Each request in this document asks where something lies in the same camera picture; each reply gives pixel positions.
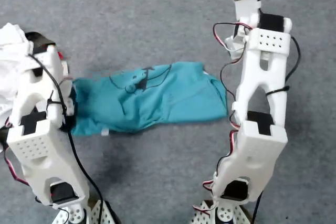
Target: gray carpet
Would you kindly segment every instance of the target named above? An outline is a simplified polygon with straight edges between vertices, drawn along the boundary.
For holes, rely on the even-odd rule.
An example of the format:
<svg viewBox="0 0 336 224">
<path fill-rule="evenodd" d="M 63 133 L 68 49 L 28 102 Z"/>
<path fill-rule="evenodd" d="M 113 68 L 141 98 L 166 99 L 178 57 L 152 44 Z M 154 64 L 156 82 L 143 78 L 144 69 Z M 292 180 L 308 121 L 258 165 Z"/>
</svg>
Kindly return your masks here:
<svg viewBox="0 0 336 224">
<path fill-rule="evenodd" d="M 264 12 L 292 19 L 303 59 L 289 81 L 289 143 L 257 223 L 336 223 L 335 0 L 262 1 Z M 56 41 L 74 77 L 181 60 L 203 61 L 218 76 L 229 58 L 212 25 L 234 17 L 230 0 L 0 0 L 0 25 L 20 24 Z M 231 32 L 231 27 L 221 31 L 222 36 Z M 296 57 L 292 46 L 289 67 Z M 237 87 L 240 73 L 241 66 L 227 69 L 229 87 Z M 261 92 L 250 105 L 267 109 Z M 190 220 L 192 204 L 209 197 L 201 182 L 227 153 L 229 130 L 226 120 L 160 125 L 136 135 L 77 137 L 75 144 L 123 223 L 182 224 Z M 56 212 L 35 203 L 31 190 L 13 182 L 0 164 L 0 222 L 51 223 Z"/>
</svg>

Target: white cloth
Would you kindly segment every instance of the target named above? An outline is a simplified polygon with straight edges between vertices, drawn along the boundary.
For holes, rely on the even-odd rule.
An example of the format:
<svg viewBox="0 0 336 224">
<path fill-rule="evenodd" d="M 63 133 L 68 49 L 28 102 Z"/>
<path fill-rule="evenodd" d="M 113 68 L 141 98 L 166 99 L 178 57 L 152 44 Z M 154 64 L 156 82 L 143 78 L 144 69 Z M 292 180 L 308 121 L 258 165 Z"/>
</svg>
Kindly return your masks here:
<svg viewBox="0 0 336 224">
<path fill-rule="evenodd" d="M 13 107 L 20 64 L 32 52 L 33 43 L 18 25 L 7 23 L 0 29 L 0 127 L 5 125 Z"/>
</svg>

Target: folded shirt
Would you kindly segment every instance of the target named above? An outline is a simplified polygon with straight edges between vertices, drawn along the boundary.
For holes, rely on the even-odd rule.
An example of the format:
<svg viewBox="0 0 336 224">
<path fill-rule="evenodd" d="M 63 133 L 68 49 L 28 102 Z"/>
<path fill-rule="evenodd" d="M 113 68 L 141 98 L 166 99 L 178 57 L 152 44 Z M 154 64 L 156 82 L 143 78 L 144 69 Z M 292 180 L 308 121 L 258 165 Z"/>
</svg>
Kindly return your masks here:
<svg viewBox="0 0 336 224">
<path fill-rule="evenodd" d="M 227 116 L 226 90 L 201 62 L 121 71 L 99 80 L 80 78 L 73 135 L 103 129 L 137 132 L 158 123 L 207 122 Z"/>
</svg>

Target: teal t-shirt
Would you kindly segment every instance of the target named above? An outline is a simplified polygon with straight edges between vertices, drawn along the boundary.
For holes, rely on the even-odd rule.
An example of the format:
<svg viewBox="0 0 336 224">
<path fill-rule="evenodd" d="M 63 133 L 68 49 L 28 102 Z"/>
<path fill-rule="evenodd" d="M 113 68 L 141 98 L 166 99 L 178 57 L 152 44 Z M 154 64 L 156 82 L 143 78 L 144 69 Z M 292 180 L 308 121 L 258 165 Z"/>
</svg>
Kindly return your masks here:
<svg viewBox="0 0 336 224">
<path fill-rule="evenodd" d="M 227 116 L 226 91 L 201 62 L 121 71 L 99 80 L 74 81 L 73 135 L 102 129 L 137 132 L 157 123 L 207 122 Z"/>
</svg>

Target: red wire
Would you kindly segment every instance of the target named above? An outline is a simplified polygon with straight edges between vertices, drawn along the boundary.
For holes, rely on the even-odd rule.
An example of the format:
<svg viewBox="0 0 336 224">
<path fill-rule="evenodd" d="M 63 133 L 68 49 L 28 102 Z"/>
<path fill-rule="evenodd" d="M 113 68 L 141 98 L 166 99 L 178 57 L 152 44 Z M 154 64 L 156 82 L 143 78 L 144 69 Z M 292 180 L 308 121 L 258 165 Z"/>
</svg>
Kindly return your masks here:
<svg viewBox="0 0 336 224">
<path fill-rule="evenodd" d="M 244 27 L 246 27 L 247 29 L 252 30 L 252 27 L 250 27 L 249 25 L 244 24 L 244 23 L 242 23 L 242 22 L 235 22 L 235 23 L 231 23 L 231 22 L 217 22 L 217 23 L 215 23 L 214 26 L 213 26 L 213 28 L 212 28 L 212 30 L 213 30 L 213 34 L 214 34 L 216 40 L 218 41 L 218 43 L 221 44 L 223 47 L 225 47 L 225 44 L 224 44 L 224 42 L 221 40 L 221 38 L 219 37 L 219 35 L 218 35 L 217 32 L 216 32 L 216 26 L 217 26 L 217 25 L 240 25 L 240 26 L 244 26 Z"/>
<path fill-rule="evenodd" d="M 213 183 L 213 179 L 212 180 L 208 180 L 208 181 L 204 181 L 202 183 L 202 186 L 204 187 L 204 189 L 208 190 L 208 191 L 212 191 L 212 189 L 210 187 L 207 187 L 206 185 L 211 185 Z"/>
<path fill-rule="evenodd" d="M 11 172 L 11 175 L 12 177 L 14 178 L 14 180 L 26 185 L 26 186 L 29 186 L 28 182 L 25 181 L 24 179 L 21 179 L 19 178 L 17 175 L 16 175 L 16 172 L 15 172 L 15 169 L 12 165 L 12 163 L 9 161 L 9 159 L 6 157 L 6 151 L 9 149 L 9 147 L 7 149 L 4 150 L 4 160 L 6 162 L 6 164 L 8 165 L 8 169 L 9 171 Z"/>
<path fill-rule="evenodd" d="M 229 121 L 230 121 L 230 123 L 234 126 L 234 127 L 236 127 L 236 128 L 240 128 L 240 125 L 238 125 L 238 124 L 236 124 L 236 123 L 234 123 L 233 121 L 232 121 L 232 116 L 234 115 L 234 113 L 235 113 L 235 111 L 233 111 L 232 113 L 231 113 L 231 115 L 230 115 L 230 117 L 229 117 Z"/>
</svg>

